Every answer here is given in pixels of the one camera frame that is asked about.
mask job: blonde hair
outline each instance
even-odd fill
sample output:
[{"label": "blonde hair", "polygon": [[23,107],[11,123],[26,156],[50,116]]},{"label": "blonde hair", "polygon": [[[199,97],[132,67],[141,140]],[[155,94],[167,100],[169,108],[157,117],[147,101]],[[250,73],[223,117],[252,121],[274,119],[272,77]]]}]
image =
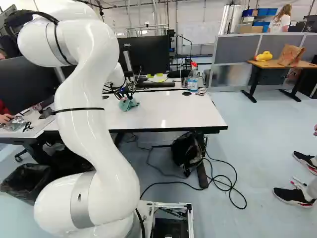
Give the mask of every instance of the blonde hair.
[{"label": "blonde hair", "polygon": [[274,19],[277,19],[278,21],[280,21],[283,15],[291,16],[291,10],[292,10],[291,4],[285,5],[284,7],[282,7],[281,11],[279,11],[278,15],[276,15]]}]

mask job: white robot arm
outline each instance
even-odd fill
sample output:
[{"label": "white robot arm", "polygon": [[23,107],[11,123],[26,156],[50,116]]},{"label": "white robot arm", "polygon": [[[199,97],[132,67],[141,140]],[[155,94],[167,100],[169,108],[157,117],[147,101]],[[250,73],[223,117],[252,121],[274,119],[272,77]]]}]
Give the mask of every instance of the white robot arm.
[{"label": "white robot arm", "polygon": [[47,185],[36,200],[35,220],[54,235],[125,238],[140,185],[112,141],[101,97],[106,79],[114,87],[123,83],[118,41],[83,3],[71,2],[50,14],[60,22],[42,17],[30,21],[19,33],[18,46],[29,61],[41,66],[78,64],[56,91],[56,119],[65,145],[91,162],[96,172]]}]

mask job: white t-shirt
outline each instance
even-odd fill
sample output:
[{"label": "white t-shirt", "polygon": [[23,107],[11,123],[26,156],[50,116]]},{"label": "white t-shirt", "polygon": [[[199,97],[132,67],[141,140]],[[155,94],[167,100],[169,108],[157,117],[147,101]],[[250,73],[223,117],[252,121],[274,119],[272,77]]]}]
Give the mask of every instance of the white t-shirt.
[{"label": "white t-shirt", "polygon": [[282,27],[289,26],[290,23],[291,23],[291,17],[289,15],[283,15],[280,21],[276,17],[269,24],[269,28],[271,29],[270,32],[272,33],[283,32]]}]

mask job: sneaker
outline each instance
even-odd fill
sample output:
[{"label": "sneaker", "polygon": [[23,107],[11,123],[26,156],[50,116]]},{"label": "sneaker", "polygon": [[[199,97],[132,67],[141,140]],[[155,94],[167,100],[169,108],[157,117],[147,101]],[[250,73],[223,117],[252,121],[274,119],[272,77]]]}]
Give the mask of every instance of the sneaker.
[{"label": "sneaker", "polygon": [[312,159],[315,156],[304,155],[300,152],[294,151],[293,156],[298,160],[302,165],[304,165],[313,175],[317,175],[317,166],[313,164]]},{"label": "sneaker", "polygon": [[273,189],[273,193],[282,202],[286,202],[291,205],[298,205],[303,208],[312,208],[316,201],[316,199],[307,201],[301,189],[289,190],[275,187]]}]

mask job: person's hand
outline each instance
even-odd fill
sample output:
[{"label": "person's hand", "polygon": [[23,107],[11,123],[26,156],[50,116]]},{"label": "person's hand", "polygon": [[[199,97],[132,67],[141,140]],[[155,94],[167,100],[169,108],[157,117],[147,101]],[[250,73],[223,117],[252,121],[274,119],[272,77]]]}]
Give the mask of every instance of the person's hand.
[{"label": "person's hand", "polygon": [[4,114],[0,115],[0,123],[7,124],[11,119],[13,119],[15,116],[12,116],[10,114]]}]

